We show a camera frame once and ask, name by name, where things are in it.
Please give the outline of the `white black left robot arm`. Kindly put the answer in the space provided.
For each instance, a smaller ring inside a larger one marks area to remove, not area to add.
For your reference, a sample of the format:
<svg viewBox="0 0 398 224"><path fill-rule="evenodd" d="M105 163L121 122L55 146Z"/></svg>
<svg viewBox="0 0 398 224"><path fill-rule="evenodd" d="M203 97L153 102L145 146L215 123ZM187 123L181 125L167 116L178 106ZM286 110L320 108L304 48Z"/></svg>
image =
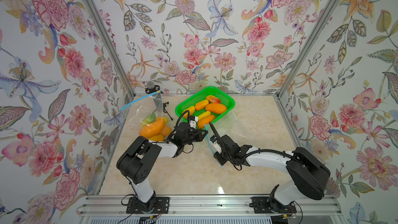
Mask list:
<svg viewBox="0 0 398 224"><path fill-rule="evenodd" d="M182 122L183 115L187 121ZM208 131L200 129L199 118L184 111L174 129L164 141L153 141L140 135L118 159L116 167L134 190L134 198L139 204L151 207L156 193L150 185L148 176L160 158L176 158L186 146L201 142Z"/></svg>

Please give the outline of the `orange mango back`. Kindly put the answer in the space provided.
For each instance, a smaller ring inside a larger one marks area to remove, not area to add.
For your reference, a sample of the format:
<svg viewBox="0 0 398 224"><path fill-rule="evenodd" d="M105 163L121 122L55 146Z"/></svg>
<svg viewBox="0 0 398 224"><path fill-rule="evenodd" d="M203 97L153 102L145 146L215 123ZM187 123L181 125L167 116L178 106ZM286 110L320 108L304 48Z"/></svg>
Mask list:
<svg viewBox="0 0 398 224"><path fill-rule="evenodd" d="M209 101L207 99L204 99L198 103L195 104L196 111L200 111L204 109L207 105L209 104Z"/></svg>

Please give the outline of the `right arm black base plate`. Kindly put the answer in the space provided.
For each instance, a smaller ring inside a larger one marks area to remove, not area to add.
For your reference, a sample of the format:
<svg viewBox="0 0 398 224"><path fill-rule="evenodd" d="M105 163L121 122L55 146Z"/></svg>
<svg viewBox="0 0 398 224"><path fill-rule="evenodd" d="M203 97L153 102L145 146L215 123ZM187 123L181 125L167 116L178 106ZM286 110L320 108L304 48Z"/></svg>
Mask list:
<svg viewBox="0 0 398 224"><path fill-rule="evenodd" d="M256 214L296 214L296 207L290 203L282 205L269 197L252 197L249 204Z"/></svg>

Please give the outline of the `green mango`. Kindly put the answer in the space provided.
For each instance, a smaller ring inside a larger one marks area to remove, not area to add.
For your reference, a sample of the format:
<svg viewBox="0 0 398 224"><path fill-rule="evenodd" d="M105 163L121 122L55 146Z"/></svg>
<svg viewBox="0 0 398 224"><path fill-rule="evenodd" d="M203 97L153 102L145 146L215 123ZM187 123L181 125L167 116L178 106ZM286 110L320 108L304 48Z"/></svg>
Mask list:
<svg viewBox="0 0 398 224"><path fill-rule="evenodd" d="M142 127L147 126L153 122L156 121L156 114L155 113L151 113L149 114L146 118L144 118L144 120L142 121Z"/></svg>

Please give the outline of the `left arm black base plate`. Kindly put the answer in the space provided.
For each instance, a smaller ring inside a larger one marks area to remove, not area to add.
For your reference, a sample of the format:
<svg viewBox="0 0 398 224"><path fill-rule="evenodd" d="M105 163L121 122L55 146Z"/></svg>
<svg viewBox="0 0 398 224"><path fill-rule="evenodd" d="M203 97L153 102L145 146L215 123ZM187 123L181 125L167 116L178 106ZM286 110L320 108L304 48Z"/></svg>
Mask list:
<svg viewBox="0 0 398 224"><path fill-rule="evenodd" d="M127 214L168 214L170 207L169 197L152 197L144 203L137 197L130 197L126 207Z"/></svg>

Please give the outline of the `clear zip-top bag blue zipper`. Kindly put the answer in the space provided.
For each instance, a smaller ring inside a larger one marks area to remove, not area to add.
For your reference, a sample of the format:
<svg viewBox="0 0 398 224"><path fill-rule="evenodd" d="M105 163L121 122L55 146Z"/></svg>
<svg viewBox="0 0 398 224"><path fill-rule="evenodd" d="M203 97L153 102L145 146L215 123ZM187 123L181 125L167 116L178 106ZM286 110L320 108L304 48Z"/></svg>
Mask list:
<svg viewBox="0 0 398 224"><path fill-rule="evenodd" d="M133 100L121 112L125 117L123 137L135 140L142 136L153 142L163 142L171 134L168 124L171 118L164 112L160 91Z"/></svg>

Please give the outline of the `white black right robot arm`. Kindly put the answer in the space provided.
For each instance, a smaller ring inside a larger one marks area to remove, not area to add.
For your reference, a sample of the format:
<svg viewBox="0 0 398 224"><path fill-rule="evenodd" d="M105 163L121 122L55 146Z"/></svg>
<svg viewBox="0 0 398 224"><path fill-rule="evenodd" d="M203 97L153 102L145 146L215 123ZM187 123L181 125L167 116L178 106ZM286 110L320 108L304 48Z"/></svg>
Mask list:
<svg viewBox="0 0 398 224"><path fill-rule="evenodd" d="M237 170L244 166L265 167L290 175L290 180L276 185L259 206L280 213L296 200L307 197L319 201L324 197L331 172L307 149L297 147L294 151L277 151L250 145L239 146L229 136L220 136L212 123L209 127L214 134L210 141L217 150L214 158L220 165L229 162Z"/></svg>

